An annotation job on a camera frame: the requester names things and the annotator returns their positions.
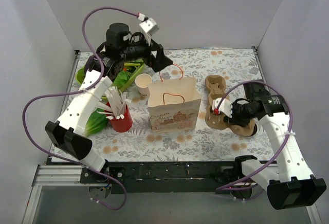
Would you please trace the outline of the white paper coffee cup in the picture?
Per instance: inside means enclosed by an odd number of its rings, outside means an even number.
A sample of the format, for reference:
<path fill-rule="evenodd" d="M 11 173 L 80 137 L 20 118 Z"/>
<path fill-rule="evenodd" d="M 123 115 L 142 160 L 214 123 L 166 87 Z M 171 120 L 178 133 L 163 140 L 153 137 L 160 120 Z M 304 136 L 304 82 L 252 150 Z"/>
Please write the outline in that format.
<path fill-rule="evenodd" d="M 135 84 L 138 88 L 139 93 L 143 97 L 148 97 L 150 95 L 148 85 L 151 83 L 152 77 L 146 73 L 142 73 L 135 78 Z"/>

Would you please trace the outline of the kraft paper takeout bag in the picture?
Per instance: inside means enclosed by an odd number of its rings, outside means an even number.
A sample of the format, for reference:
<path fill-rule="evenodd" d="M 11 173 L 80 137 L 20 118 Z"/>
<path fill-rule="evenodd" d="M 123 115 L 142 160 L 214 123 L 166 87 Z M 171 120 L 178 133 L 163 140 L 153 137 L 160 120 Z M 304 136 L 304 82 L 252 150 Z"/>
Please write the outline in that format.
<path fill-rule="evenodd" d="M 160 77 L 148 89 L 148 112 L 154 134 L 195 129 L 202 100 L 195 77 L 185 77 L 181 70 L 181 77 L 168 80 Z"/>

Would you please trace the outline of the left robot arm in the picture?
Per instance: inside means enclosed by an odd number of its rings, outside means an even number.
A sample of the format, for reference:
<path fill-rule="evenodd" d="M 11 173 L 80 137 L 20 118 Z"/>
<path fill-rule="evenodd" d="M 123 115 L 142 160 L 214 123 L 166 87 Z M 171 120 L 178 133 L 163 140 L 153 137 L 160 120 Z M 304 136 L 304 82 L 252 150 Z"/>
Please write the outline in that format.
<path fill-rule="evenodd" d="M 45 130 L 53 145 L 93 168 L 92 177 L 99 183 L 108 180 L 109 170 L 104 167 L 105 159 L 98 155 L 92 148 L 92 141 L 83 134 L 88 119 L 126 62 L 142 59 L 154 72 L 173 64 L 165 56 L 163 47 L 151 38 L 157 30 L 158 25 L 152 18 L 141 22 L 139 32 L 134 34 L 127 24 L 111 24 L 106 31 L 106 41 L 84 67 L 85 78 L 79 94 L 56 122 L 46 124 Z"/>

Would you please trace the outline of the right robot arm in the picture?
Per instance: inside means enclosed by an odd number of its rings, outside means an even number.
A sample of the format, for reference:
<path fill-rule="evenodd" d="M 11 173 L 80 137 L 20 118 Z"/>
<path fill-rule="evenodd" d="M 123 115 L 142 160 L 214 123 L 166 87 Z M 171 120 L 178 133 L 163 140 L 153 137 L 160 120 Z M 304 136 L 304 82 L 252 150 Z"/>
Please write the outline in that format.
<path fill-rule="evenodd" d="M 222 97 L 212 102 L 212 110 L 216 115 L 224 113 L 233 123 L 258 119 L 275 154 L 265 164 L 254 156 L 237 157 L 232 169 L 236 181 L 218 190 L 234 191 L 235 184 L 250 178 L 266 191 L 276 210 L 313 205 L 325 192 L 326 183 L 314 176 L 301 154 L 291 130 L 293 114 L 289 105 L 278 92 L 272 95 L 269 85 L 262 81 L 246 81 L 242 85 L 244 104 Z"/>

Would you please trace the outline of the green vegetable tray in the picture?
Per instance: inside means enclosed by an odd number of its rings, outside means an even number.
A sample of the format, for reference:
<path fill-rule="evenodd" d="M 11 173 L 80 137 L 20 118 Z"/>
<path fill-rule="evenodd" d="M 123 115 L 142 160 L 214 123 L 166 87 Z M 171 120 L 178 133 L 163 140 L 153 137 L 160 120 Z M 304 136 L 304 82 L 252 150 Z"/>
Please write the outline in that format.
<path fill-rule="evenodd" d="M 145 65 L 142 59 L 125 63 L 124 69 L 113 80 L 112 85 L 116 86 L 121 92 L 126 91 L 135 81 L 136 77 L 142 73 L 144 67 Z"/>

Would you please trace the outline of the brown pulp cup carrier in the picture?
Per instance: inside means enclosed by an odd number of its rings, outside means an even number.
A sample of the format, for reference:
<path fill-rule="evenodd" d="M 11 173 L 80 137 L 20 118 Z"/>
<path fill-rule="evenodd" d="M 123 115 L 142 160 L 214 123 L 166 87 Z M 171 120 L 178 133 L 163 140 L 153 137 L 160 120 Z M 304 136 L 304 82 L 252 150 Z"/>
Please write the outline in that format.
<path fill-rule="evenodd" d="M 212 101 L 217 98 L 222 98 L 225 95 L 226 81 L 224 77 L 219 75 L 208 75 L 205 78 L 205 87 L 209 92 L 208 104 L 212 104 Z"/>

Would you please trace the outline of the floral patterned table mat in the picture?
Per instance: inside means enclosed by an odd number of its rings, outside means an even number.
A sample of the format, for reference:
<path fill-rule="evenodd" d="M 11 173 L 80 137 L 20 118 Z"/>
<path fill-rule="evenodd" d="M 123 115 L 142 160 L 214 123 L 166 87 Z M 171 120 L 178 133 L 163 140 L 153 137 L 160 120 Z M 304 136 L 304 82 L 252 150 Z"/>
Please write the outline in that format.
<path fill-rule="evenodd" d="M 234 134 L 230 129 L 216 130 L 205 123 L 208 92 L 205 78 L 222 76 L 230 90 L 229 98 L 242 100 L 243 81 L 262 78 L 254 49 L 187 49 L 165 52 L 174 65 L 153 74 L 153 81 L 180 76 L 195 77 L 202 100 L 193 130 L 155 134 L 151 130 L 148 99 L 140 95 L 137 86 L 127 89 L 133 125 L 128 132 L 118 133 L 107 126 L 90 137 L 95 150 L 108 161 L 232 161 L 237 156 L 253 155 L 259 160 L 273 156 L 268 137 L 259 126 L 249 138 Z"/>

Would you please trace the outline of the red cup holder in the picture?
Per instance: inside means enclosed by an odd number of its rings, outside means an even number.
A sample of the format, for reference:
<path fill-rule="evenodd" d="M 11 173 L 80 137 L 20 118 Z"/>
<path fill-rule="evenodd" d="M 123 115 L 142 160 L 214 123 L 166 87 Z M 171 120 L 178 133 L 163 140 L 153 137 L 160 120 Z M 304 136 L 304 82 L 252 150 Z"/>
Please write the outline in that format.
<path fill-rule="evenodd" d="M 119 116 L 118 119 L 110 114 L 106 114 L 106 117 L 109 119 L 113 130 L 119 133 L 127 132 L 133 125 L 133 120 L 127 105 L 125 107 L 125 113 Z"/>

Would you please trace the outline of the green toy lettuce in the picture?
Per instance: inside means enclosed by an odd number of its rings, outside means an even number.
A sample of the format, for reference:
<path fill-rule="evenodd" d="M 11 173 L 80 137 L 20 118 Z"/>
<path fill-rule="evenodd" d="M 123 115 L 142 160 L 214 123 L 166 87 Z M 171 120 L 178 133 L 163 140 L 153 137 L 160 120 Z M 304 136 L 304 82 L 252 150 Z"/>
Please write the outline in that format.
<path fill-rule="evenodd" d="M 108 123 L 108 118 L 103 109 L 96 109 L 89 117 L 85 126 L 84 136 L 89 137 L 102 131 Z"/>

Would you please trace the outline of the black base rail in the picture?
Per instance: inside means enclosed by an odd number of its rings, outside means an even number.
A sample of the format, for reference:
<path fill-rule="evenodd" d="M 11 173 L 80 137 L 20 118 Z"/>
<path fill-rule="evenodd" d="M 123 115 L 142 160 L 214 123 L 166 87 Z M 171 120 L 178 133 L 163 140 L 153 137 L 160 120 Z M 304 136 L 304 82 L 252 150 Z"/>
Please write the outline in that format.
<path fill-rule="evenodd" d="M 129 193 L 215 192 L 243 177 L 234 161 L 108 162 L 103 173 Z"/>

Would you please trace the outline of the aluminium frame rail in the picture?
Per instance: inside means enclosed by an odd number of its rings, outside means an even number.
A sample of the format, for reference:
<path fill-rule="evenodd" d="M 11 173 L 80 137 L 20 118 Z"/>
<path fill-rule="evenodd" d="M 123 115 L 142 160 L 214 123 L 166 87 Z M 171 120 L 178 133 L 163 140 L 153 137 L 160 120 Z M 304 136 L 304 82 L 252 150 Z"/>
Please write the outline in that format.
<path fill-rule="evenodd" d="M 78 165 L 40 165 L 32 186 L 81 186 L 81 172 Z"/>

